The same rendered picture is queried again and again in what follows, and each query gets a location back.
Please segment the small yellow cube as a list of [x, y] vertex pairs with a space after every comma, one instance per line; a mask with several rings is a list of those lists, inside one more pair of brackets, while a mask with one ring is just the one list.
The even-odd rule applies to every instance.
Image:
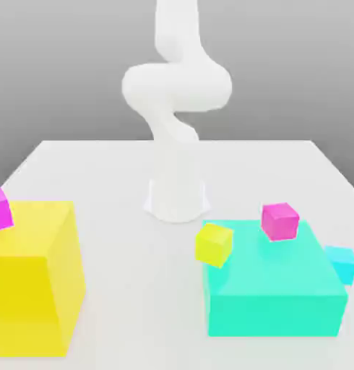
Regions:
[[195, 238], [197, 261], [221, 268], [233, 249], [233, 230], [213, 223], [206, 223]]

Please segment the small magenta cube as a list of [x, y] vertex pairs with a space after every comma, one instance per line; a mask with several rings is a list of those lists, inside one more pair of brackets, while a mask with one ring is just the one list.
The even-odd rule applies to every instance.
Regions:
[[294, 239], [297, 236], [299, 214], [287, 203], [264, 205], [261, 227], [270, 241]]
[[0, 188], [0, 230], [10, 228], [14, 225], [9, 201]]

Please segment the small cyan cube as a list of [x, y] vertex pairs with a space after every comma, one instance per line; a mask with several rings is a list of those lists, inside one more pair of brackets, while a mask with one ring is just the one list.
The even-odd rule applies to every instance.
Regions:
[[354, 282], [354, 251], [347, 247], [325, 246], [324, 251], [344, 285]]

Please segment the large turquoise box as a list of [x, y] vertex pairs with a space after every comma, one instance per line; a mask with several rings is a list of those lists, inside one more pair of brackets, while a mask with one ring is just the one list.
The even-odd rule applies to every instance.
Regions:
[[270, 241], [259, 220], [216, 220], [233, 230], [221, 268], [202, 268], [210, 337], [335, 337], [348, 294], [310, 225]]

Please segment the large yellow box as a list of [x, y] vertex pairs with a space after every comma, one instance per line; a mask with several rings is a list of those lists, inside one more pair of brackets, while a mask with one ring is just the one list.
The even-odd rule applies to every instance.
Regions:
[[73, 202], [15, 201], [0, 231], [0, 357], [65, 356], [85, 297]]

